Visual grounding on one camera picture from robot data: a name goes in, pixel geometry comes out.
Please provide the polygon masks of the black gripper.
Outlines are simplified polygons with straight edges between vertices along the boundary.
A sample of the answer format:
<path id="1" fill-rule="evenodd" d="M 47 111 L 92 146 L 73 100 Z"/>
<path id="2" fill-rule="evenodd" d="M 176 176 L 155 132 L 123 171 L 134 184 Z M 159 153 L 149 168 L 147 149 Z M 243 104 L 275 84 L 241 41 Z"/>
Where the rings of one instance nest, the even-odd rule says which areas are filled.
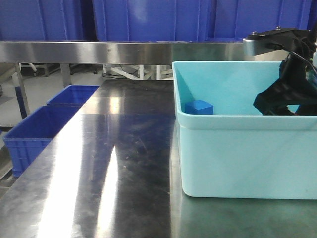
<path id="1" fill-rule="evenodd" d="M 259 93 L 253 102 L 264 116 L 317 115 L 317 67 L 311 61 L 316 39 L 316 30 L 294 31 L 291 43 L 283 48 L 288 57 L 280 64 L 279 79 Z M 289 105 L 299 106 L 293 112 Z"/>

